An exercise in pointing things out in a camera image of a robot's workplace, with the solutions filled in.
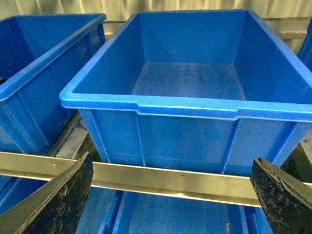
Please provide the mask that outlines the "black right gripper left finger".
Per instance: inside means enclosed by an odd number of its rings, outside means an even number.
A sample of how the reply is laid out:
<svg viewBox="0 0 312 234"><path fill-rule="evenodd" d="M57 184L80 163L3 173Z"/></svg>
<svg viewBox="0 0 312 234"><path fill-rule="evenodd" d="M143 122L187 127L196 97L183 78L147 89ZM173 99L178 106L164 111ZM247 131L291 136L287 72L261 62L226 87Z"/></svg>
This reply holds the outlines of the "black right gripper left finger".
<svg viewBox="0 0 312 234"><path fill-rule="evenodd" d="M89 153L0 216L2 234L74 234L84 210L93 161Z"/></svg>

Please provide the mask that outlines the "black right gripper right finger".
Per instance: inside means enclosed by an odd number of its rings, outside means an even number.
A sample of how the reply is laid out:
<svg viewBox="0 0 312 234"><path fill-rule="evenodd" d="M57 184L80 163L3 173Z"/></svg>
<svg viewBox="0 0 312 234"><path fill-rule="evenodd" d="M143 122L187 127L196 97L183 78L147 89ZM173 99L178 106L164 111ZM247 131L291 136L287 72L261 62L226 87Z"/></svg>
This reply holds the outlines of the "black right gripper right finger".
<svg viewBox="0 0 312 234"><path fill-rule="evenodd" d="M312 232L312 189L266 159L253 160L251 184L275 234Z"/></svg>

